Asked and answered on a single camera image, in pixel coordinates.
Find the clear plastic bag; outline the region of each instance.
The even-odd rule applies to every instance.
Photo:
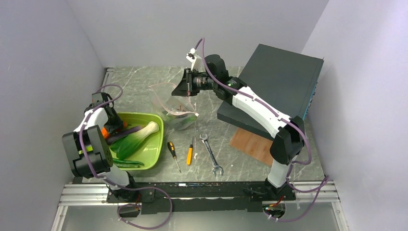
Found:
[[[189,97],[172,96],[176,88],[173,83],[158,83],[149,86],[150,100],[155,114],[176,130],[186,129],[197,119],[198,113],[191,104]]]

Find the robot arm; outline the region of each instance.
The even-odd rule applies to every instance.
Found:
[[[98,176],[106,177],[115,185],[108,184],[117,198],[134,201],[138,195],[135,192],[120,189],[118,186],[135,188],[135,181],[126,171],[120,170],[113,164],[112,154],[105,138],[111,133],[124,128],[125,123],[109,105],[96,108],[98,105],[112,99],[109,94],[97,92],[92,95],[92,102],[84,112],[84,119],[73,131],[63,135],[62,141],[71,171],[76,177],[94,177],[84,157],[79,140],[79,132],[83,129],[83,142],[88,157]]]
[[[290,116],[276,110],[259,98],[242,80],[237,77],[230,77],[228,70],[225,68],[225,63],[219,55],[207,56],[205,58],[206,64],[217,80],[230,88],[252,96],[252,99],[235,91],[225,89],[217,84],[207,72],[198,72],[194,69],[194,61],[201,59],[195,53],[196,50],[193,48],[187,54],[187,59],[192,62],[192,68],[184,69],[181,82],[173,90],[172,95],[195,96],[201,90],[213,90],[219,99],[243,110],[262,125],[274,139],[270,148],[273,162],[267,181],[271,184],[273,193],[278,194],[286,186],[286,175],[291,162],[296,159],[304,146],[304,141],[299,133],[281,120],[290,121],[304,132],[303,120],[298,116],[290,118]],[[268,110],[265,105],[272,108],[278,116]]]

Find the green bowl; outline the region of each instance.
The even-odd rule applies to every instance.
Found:
[[[158,115],[147,114],[147,113],[137,113],[137,112],[121,112],[118,113],[119,117],[126,121],[128,128],[136,126],[146,126],[150,121],[154,121],[159,125],[159,131],[148,136],[142,146],[126,160],[140,161],[144,163],[144,166],[141,167],[129,167],[123,168],[121,170],[130,171],[130,170],[146,170],[153,167],[159,160],[160,151],[162,150],[163,144],[163,134],[164,134],[164,125],[163,120]],[[112,157],[116,158],[116,153],[112,151]]]

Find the lavender wall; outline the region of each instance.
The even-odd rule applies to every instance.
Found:
[[[65,0],[0,3],[0,230],[50,230],[72,179],[61,137],[103,67]]]
[[[207,54],[243,66],[259,43],[301,52],[329,0],[68,0],[104,66],[188,65]]]
[[[351,230],[407,230],[408,2],[330,0],[303,53],[325,64],[309,111]]]

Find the metal wrench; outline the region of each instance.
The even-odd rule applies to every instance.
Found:
[[[214,176],[217,176],[217,171],[221,171],[221,176],[224,175],[224,169],[218,165],[216,158],[214,157],[213,151],[210,148],[210,145],[208,144],[208,135],[206,133],[200,134],[200,139],[204,143],[205,148],[207,149],[208,153],[210,154],[210,158],[213,161],[213,173]]]

